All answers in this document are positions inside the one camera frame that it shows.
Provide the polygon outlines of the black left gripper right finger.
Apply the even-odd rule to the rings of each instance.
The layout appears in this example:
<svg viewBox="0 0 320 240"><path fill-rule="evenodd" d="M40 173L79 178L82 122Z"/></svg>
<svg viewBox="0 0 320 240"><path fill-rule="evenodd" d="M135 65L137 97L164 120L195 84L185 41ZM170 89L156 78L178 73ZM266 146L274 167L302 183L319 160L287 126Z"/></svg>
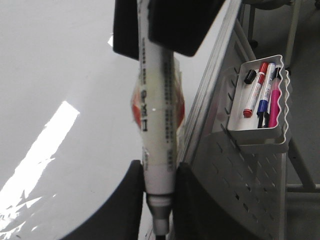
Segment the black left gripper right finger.
<svg viewBox="0 0 320 240"><path fill-rule="evenodd" d="M268 228L259 223L246 203L242 207L258 224L258 231L251 231L234 219L202 186L190 165L179 164L172 210L177 240L268 239Z"/></svg>

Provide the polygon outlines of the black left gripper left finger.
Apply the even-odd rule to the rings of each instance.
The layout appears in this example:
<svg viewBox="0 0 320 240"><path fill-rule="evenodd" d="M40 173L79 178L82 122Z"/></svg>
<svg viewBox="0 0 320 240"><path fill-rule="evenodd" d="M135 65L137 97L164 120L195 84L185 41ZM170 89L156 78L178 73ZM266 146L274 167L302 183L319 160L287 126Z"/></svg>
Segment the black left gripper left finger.
<svg viewBox="0 0 320 240"><path fill-rule="evenodd" d="M131 161L108 200L64 240L137 240L145 183L139 160Z"/></svg>

